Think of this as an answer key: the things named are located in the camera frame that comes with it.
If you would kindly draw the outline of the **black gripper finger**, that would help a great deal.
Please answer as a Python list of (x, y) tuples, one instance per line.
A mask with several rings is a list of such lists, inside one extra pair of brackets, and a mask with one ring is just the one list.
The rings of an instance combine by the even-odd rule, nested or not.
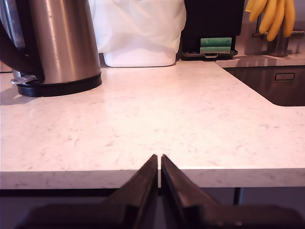
[(140, 229), (158, 190), (158, 159), (152, 155), (120, 189), (102, 202), (102, 229)]
[(180, 229), (220, 229), (212, 219), (219, 202), (193, 183), (166, 155), (161, 158), (163, 196)]

